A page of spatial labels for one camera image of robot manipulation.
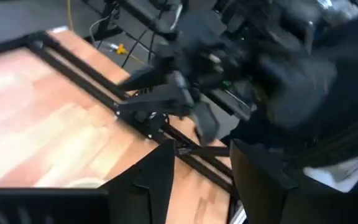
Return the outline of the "black aluminium table frame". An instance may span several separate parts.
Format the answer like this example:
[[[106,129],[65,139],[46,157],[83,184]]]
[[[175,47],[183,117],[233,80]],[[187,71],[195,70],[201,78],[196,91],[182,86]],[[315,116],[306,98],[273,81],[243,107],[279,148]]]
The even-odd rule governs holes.
[[[179,159],[228,192],[232,198],[238,197],[233,183],[225,181],[203,165],[203,162],[207,162],[224,175],[232,178],[231,168],[219,161],[219,157],[229,155],[227,147],[195,143],[167,122],[169,114],[121,110],[119,108],[120,103],[138,95],[128,95],[120,90],[118,85],[108,80],[84,60],[78,58],[48,32],[35,32],[0,42],[0,53],[23,47],[29,49],[71,82],[115,112],[119,118],[145,137],[157,143],[169,139],[174,140]]]

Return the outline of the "grey box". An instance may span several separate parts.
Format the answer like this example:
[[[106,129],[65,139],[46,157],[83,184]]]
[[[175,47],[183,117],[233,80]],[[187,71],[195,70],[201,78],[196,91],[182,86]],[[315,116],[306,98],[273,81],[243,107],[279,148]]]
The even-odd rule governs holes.
[[[326,167],[304,167],[304,175],[340,192],[350,192],[358,183],[358,157]]]

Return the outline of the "black stand leg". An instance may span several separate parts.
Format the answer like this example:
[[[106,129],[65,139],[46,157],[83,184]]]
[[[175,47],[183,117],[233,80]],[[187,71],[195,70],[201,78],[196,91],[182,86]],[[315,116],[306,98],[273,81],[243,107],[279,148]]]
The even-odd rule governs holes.
[[[174,39],[176,32],[171,30],[169,26],[161,21],[158,17],[142,6],[138,0],[117,0],[122,8],[135,17],[138,21],[147,26],[154,33],[161,35],[167,39]]]

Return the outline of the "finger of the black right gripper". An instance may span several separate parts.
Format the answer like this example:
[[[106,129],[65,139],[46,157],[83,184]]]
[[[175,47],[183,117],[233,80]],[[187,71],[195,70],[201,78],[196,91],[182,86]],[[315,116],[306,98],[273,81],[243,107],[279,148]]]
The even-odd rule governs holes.
[[[171,74],[168,83],[159,85],[150,93],[132,96],[119,104],[125,111],[145,111],[187,116],[195,107],[190,86],[182,74]]]
[[[118,84],[118,88],[124,91],[131,91],[160,85],[168,85],[174,89],[179,88],[171,70],[156,67],[144,67],[136,70],[128,78],[121,81]]]

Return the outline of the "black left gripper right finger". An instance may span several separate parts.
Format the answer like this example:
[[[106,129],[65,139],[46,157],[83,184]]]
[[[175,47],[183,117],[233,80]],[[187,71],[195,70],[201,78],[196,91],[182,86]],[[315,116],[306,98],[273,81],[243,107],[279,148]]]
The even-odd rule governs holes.
[[[231,141],[234,182],[249,224],[280,224],[287,192],[299,187],[284,163],[261,145]]]

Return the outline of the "beige plastic tray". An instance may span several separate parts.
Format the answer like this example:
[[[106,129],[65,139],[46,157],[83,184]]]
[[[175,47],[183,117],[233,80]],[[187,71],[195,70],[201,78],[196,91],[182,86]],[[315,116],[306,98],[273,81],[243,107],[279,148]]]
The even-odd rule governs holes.
[[[93,177],[85,177],[77,180],[73,180],[66,184],[66,188],[82,188],[82,189],[97,189],[102,186],[106,181],[103,179],[97,179]]]

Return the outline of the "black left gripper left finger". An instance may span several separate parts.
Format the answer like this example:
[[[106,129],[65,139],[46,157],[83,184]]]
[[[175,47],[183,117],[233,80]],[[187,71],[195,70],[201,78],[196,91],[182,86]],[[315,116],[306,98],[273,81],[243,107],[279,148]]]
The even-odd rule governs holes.
[[[110,224],[165,224],[173,186],[175,143],[166,140],[101,189]]]

